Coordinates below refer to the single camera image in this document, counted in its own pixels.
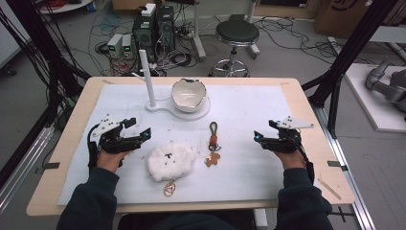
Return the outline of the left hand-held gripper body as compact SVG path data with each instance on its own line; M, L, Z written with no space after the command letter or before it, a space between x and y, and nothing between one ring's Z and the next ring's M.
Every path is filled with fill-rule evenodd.
M139 149L143 142L139 136L124 138L121 122L107 115L94 125L88 132L88 150L90 154L97 154L100 149L110 154Z

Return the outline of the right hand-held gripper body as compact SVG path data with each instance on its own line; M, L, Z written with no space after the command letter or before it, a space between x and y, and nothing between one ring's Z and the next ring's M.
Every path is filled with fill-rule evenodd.
M265 150L277 151L282 153L291 153L302 147L301 128L312 128L314 125L305 120L288 116L278 122L279 129L277 138L262 139L262 147Z

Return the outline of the person's left hand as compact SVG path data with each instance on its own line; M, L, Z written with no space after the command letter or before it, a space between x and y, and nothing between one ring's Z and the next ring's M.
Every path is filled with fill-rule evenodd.
M128 151L117 154L110 154L104 149L99 151L97 167L114 173L120 165L120 162L128 155Z

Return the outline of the person's right hand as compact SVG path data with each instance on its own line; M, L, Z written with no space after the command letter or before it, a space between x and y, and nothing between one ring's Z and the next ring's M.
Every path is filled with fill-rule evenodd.
M305 168L305 159L298 150L295 150L291 153L282 153L275 151L275 154L281 160L282 167L285 170Z

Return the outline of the white fluffy plush pouch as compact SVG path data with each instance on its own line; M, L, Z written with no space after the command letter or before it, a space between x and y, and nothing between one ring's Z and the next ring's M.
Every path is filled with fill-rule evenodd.
M147 159L148 171L155 181L176 179L192 171L196 153L192 146L169 143L151 151Z

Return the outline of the white table mat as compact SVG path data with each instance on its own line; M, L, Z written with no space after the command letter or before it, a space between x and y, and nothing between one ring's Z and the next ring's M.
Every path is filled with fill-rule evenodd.
M210 112L197 121L182 121L167 111L146 108L147 89L143 85L108 84L99 95L89 118L89 126L106 115L121 121L136 118L135 126L123 131L136 136L146 128L151 138L131 152L118 170L116 197L121 204L184 203L274 199L282 187L280 160L254 141L254 131L266 137L278 132L269 120L281 121L290 114L279 86L210 85ZM211 137L210 123L217 122L220 159L205 165ZM151 151L166 143L185 143L196 156L192 171L176 179L173 195L164 194L164 182L153 179L147 168Z

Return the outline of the white eggshell-shaped bowl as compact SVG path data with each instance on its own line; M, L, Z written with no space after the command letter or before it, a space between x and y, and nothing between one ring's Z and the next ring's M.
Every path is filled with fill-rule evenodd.
M200 110L207 99L207 89L198 79L178 80L171 89L175 107L182 112L193 113Z

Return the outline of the black computer tower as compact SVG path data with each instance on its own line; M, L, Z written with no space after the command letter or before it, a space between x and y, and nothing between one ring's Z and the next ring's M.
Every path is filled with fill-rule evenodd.
M145 50L147 60L155 62L156 23L154 16L142 16L138 13L134 19L132 32L137 49Z
M158 44L165 51L174 49L173 6L161 6L157 12Z

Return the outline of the white platform board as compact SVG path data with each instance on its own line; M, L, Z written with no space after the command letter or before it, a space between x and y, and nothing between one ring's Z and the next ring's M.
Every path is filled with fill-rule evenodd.
M375 130L406 133L406 113L395 108L385 97L366 88L365 81L375 65L354 63L346 80L362 105Z

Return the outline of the black round stool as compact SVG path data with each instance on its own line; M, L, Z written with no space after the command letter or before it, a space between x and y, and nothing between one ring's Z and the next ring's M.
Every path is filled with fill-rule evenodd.
M232 47L230 56L220 60L209 72L209 77L249 78L250 71L241 61L236 59L237 47L250 47L259 40L258 28L242 20L227 20L220 22L215 28L216 38Z

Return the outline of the white power strip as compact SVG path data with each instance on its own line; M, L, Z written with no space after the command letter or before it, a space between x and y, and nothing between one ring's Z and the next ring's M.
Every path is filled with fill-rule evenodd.
M142 16L151 17L155 13L156 5L153 3L147 3L141 12Z

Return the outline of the cardboard box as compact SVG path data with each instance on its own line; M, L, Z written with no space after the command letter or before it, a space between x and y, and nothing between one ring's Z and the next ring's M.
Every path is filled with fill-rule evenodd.
M315 33L350 38L362 21L368 26L381 12L381 9L374 11L364 20L373 2L374 0L322 0L314 20ZM388 25L391 20L394 24L399 24L404 19L406 19L406 0L395 0L395 5L380 24Z

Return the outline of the white stand with post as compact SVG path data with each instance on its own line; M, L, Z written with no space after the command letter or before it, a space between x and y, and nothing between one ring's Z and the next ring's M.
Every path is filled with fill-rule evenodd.
M197 121L199 119L202 119L205 117L211 110L211 101L208 96L207 92L207 99L203 107L193 113L186 113L182 112L179 109L175 107L175 104L171 98L171 90L169 97L164 100L158 100L155 98L155 93L153 89L153 84L152 84L152 76L150 74L150 68L149 68L149 63L147 61L147 52L145 50L140 50L139 51L139 56L140 56L140 61L142 63L142 69L141 72L144 74L141 77L141 80L143 80L146 83L147 86L147 94L149 101L146 104L146 108L148 111L151 112L156 112L156 111L167 111L170 114L172 114L174 117L183 120L183 121Z

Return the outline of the leather bear keychain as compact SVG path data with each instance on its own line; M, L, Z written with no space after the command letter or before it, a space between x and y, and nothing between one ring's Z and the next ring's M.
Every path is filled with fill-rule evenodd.
M218 160L220 159L220 154L218 153L218 151L220 150L220 146L217 143L217 129L218 129L217 122L211 122L210 123L211 137L208 146L210 154L206 157L205 160L205 165L208 168L212 165L217 165Z

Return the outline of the black metal frame post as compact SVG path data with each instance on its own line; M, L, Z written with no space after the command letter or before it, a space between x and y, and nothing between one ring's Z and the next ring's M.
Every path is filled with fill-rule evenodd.
M47 88L46 118L50 124L58 117L58 108L75 101L83 90L79 79L87 82L91 76L73 58L70 48L60 34L62 45L71 59L68 61L56 46L34 0L6 0L7 5L28 34L28 41L0 11L0 22L27 55L41 81Z
M335 128L341 81L397 1L372 0L369 9L327 71L320 77L302 85L303 91L317 86L315 92L308 97L309 102L317 108L323 108L327 98L330 98L327 130L333 139L337 138Z

